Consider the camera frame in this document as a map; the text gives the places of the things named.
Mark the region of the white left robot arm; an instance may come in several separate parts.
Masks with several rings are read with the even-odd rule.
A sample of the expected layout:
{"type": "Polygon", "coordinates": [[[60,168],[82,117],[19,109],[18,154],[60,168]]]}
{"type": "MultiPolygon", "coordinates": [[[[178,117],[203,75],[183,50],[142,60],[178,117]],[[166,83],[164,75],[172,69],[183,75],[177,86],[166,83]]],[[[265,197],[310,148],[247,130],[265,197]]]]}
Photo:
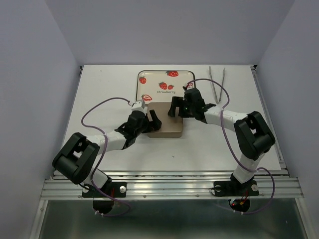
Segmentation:
{"type": "Polygon", "coordinates": [[[106,152],[124,150],[132,146],[143,133],[158,131],[162,122],[155,110],[147,110],[145,102],[129,101],[121,97],[107,99],[91,108],[81,119],[86,128],[97,130],[100,134],[84,136],[76,132],[70,136],[54,157],[52,166],[75,185],[90,185],[99,196],[106,196],[111,190],[111,178],[98,169],[106,152]],[[111,100],[123,100],[131,107],[126,122],[112,132],[84,123],[85,117],[95,108],[111,100]]]}

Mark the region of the gold tin lid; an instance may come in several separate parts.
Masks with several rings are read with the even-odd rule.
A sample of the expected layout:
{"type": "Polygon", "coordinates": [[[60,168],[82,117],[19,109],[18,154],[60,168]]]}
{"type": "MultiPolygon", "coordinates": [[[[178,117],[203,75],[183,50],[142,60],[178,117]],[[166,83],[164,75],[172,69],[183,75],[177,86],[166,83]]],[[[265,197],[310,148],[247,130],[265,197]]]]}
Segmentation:
{"type": "Polygon", "coordinates": [[[170,105],[169,102],[148,104],[148,113],[150,110],[154,110],[162,122],[160,130],[148,133],[149,138],[180,138],[182,136],[183,119],[177,113],[174,118],[168,116],[170,105]]]}

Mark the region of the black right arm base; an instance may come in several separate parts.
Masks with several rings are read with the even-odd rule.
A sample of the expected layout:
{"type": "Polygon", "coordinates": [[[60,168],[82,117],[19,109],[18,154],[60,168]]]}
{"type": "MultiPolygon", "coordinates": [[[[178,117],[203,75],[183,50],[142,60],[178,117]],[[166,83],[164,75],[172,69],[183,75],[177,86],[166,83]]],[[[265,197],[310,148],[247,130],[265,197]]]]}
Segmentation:
{"type": "Polygon", "coordinates": [[[211,192],[216,197],[259,196],[257,182],[252,180],[244,184],[235,181],[215,181],[211,192]]]}

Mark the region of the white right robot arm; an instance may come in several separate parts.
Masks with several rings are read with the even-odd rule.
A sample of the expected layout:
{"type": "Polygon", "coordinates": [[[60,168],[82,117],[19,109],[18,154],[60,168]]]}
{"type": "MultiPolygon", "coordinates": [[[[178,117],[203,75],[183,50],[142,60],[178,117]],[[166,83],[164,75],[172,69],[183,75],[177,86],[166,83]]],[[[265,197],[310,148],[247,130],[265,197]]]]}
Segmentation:
{"type": "Polygon", "coordinates": [[[197,88],[186,90],[183,97],[172,97],[168,116],[175,117],[176,109],[181,118],[218,125],[223,134],[226,129],[235,132],[241,157],[236,159],[238,166],[232,174],[234,179],[229,182],[229,188],[234,194],[244,192],[262,157],[276,142],[263,116],[257,111],[244,114],[227,111],[213,103],[207,104],[197,88]]]}

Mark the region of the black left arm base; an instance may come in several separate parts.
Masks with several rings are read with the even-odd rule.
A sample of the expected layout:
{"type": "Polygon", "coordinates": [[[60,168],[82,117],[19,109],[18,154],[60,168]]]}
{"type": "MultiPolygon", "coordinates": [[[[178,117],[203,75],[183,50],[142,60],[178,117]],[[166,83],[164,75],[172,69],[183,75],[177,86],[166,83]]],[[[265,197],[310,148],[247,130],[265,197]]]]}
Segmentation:
{"type": "MultiPolygon", "coordinates": [[[[100,198],[104,197],[97,189],[89,184],[84,184],[85,188],[82,188],[81,197],[83,198],[100,198]]],[[[115,181],[107,182],[100,190],[113,198],[125,198],[126,197],[127,182],[115,181]]]]}

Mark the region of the metal tongs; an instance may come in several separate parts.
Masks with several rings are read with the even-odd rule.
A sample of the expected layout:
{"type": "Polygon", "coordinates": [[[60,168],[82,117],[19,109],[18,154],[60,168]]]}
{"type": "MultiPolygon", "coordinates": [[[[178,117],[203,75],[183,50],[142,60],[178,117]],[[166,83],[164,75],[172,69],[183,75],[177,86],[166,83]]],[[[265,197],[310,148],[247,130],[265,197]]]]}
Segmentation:
{"type": "Polygon", "coordinates": [[[226,69],[218,70],[215,74],[212,66],[208,68],[209,79],[211,80],[211,88],[213,92],[213,96],[215,102],[217,104],[221,103],[223,90],[219,87],[219,85],[224,86],[225,77],[226,77],[226,69]]]}

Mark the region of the strawberry print tray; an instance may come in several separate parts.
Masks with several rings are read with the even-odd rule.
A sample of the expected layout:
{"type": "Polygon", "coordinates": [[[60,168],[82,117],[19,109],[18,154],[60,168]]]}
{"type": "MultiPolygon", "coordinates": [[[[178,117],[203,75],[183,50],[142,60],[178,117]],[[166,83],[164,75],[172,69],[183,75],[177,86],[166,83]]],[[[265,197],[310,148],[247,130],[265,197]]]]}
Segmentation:
{"type": "Polygon", "coordinates": [[[195,88],[191,71],[144,70],[138,73],[136,99],[145,103],[171,102],[172,97],[182,97],[186,83],[195,88]]]}

